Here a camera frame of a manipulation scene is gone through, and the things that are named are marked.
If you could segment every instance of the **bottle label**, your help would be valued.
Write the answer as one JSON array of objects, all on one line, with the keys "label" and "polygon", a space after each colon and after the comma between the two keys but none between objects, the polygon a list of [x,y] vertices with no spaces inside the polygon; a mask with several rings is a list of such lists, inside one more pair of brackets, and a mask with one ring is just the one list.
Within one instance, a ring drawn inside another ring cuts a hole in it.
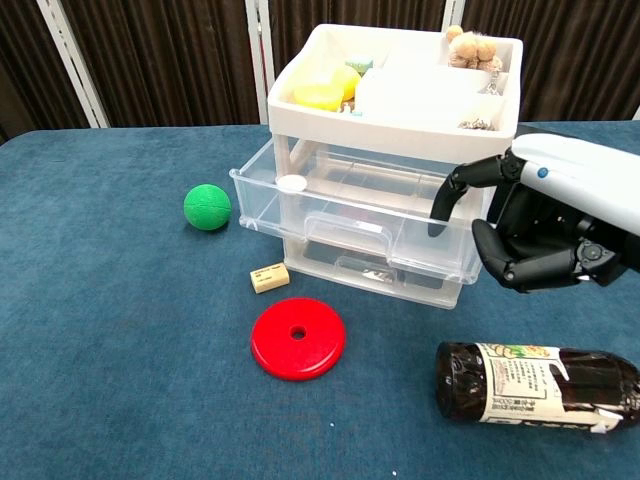
[{"label": "bottle label", "polygon": [[487,404],[481,422],[564,427],[606,433],[622,416],[594,407],[565,411],[554,378],[569,381],[560,349],[477,343],[487,375]]}]

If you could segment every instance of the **small white round object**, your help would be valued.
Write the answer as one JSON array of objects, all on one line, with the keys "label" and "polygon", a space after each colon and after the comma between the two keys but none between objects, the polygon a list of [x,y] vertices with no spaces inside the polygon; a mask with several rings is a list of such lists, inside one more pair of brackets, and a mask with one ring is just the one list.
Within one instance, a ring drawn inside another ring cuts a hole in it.
[{"label": "small white round object", "polygon": [[285,192],[302,192],[307,188],[307,179],[302,175],[283,175],[276,180],[276,185]]}]

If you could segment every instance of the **brown plastic bottle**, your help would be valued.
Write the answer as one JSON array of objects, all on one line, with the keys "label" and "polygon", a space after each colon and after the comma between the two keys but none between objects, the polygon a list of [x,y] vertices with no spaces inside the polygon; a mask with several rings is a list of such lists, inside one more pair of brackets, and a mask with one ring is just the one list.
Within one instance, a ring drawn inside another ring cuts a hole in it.
[{"label": "brown plastic bottle", "polygon": [[436,376],[447,418],[595,433],[640,422],[640,373],[607,352],[441,343]]}]

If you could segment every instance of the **small beige block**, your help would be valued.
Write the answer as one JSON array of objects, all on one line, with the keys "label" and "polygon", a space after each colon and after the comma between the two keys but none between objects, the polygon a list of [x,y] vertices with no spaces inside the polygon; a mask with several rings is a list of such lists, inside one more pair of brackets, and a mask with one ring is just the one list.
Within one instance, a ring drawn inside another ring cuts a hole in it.
[{"label": "small beige block", "polygon": [[284,263],[276,263],[269,267],[251,272],[251,283],[256,293],[266,292],[289,284],[289,272]]}]

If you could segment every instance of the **green ball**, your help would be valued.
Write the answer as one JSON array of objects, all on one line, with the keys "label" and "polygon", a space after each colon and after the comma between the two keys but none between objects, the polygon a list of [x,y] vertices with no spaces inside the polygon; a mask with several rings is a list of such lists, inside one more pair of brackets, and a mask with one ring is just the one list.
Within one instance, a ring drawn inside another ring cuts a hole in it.
[{"label": "green ball", "polygon": [[220,187],[198,185],[184,197],[184,216],[200,230],[215,230],[227,223],[231,215],[231,202]]}]

